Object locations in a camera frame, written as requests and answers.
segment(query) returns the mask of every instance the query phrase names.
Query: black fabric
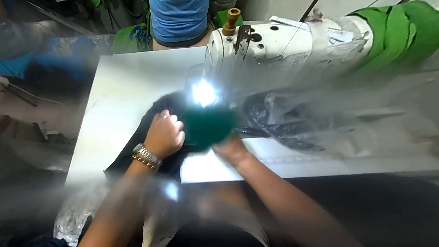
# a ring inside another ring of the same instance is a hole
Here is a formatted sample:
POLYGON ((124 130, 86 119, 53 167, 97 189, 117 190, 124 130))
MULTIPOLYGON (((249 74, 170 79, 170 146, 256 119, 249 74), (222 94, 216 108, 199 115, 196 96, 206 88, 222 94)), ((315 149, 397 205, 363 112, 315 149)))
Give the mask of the black fabric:
MULTIPOLYGON (((115 161, 105 170, 105 176, 109 179, 118 179, 130 166, 133 161, 133 149, 139 144, 143 143, 148 133, 149 126, 151 125, 154 115, 161 111, 168 109, 171 115, 177 115, 179 119, 184 118, 184 112, 186 110, 186 96, 183 92, 174 92, 161 97, 159 100, 152 104, 152 107, 142 117, 139 127, 134 132, 131 139, 122 149, 115 161)), ((198 152, 193 145, 187 143, 183 144, 183 147, 175 154, 166 157, 163 160, 162 166, 159 168, 159 174, 166 174, 177 181, 180 181, 180 165, 186 158, 189 152, 198 152)))
POLYGON ((200 247, 200 246, 260 246, 250 233, 234 225, 201 221, 183 226, 168 243, 167 247, 200 247))

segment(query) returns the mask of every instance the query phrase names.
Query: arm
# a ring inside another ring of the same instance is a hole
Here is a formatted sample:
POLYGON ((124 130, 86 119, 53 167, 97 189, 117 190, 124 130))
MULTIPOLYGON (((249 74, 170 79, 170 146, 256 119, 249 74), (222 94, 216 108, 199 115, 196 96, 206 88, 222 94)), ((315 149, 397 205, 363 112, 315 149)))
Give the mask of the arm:
MULTIPOLYGON (((183 123, 164 110, 155 115, 145 139, 145 148, 163 159, 181 148, 183 123)), ((154 170, 134 160, 126 173, 114 184, 79 247, 127 246, 142 215, 142 197, 154 170)))
POLYGON ((249 183, 275 218, 301 245, 361 246, 319 204, 259 162, 237 135, 213 150, 249 183))

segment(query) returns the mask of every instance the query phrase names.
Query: table surface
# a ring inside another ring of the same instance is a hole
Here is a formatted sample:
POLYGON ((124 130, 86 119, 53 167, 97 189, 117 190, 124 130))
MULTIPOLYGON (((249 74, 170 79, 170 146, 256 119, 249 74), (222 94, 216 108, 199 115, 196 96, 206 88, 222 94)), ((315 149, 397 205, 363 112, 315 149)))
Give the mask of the table surface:
MULTIPOLYGON (((118 156, 152 103, 184 89, 188 70, 204 62, 205 52, 205 47, 192 47, 102 56, 66 183, 104 180, 103 170, 118 156)), ((293 151, 273 139, 248 138, 244 142, 283 178, 439 170, 437 159, 425 154, 334 159, 293 151)), ((211 149, 189 154, 181 167, 183 183, 241 179, 211 149)))

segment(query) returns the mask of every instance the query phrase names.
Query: forearm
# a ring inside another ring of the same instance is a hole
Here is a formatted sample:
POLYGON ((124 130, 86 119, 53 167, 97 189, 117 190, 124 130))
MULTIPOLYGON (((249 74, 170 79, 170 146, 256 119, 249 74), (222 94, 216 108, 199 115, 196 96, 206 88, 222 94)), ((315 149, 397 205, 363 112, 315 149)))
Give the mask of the forearm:
POLYGON ((102 203, 79 247, 127 246, 142 217, 145 184, 153 170, 133 161, 102 203))
POLYGON ((319 204, 252 154, 235 164, 278 221, 304 246, 361 246, 319 204))

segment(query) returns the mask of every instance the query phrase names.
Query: green cloth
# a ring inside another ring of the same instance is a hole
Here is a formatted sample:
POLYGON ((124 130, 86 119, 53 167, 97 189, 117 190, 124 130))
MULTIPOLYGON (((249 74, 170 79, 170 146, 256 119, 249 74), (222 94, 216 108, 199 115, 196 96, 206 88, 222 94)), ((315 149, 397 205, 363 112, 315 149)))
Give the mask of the green cloth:
POLYGON ((439 11, 424 1, 401 4, 411 23, 416 25, 416 37, 401 56, 403 63, 418 63, 439 49, 439 11))
POLYGON ((93 5, 95 7, 99 6, 99 4, 101 3, 101 0, 91 0, 91 2, 93 3, 93 5))
POLYGON ((368 7, 349 15, 364 18, 374 35, 359 72, 413 65, 439 48, 439 12, 424 1, 368 7))
MULTIPOLYGON (((227 22, 228 9, 219 11, 215 13, 215 25, 217 28, 222 28, 227 22)), ((236 26, 242 26, 242 16, 239 15, 238 20, 236 20, 236 26)))
POLYGON ((146 29, 148 27, 148 25, 146 25, 145 23, 141 23, 119 30, 113 39, 113 45, 111 47, 112 54, 132 53, 150 50, 149 45, 144 40, 138 39, 136 37, 138 31, 136 31, 133 35, 133 40, 130 40, 130 33, 137 26, 140 26, 142 28, 142 32, 146 32, 146 29))
POLYGON ((222 106, 194 107, 184 114, 186 142, 203 150, 221 142, 235 126, 235 114, 222 106))

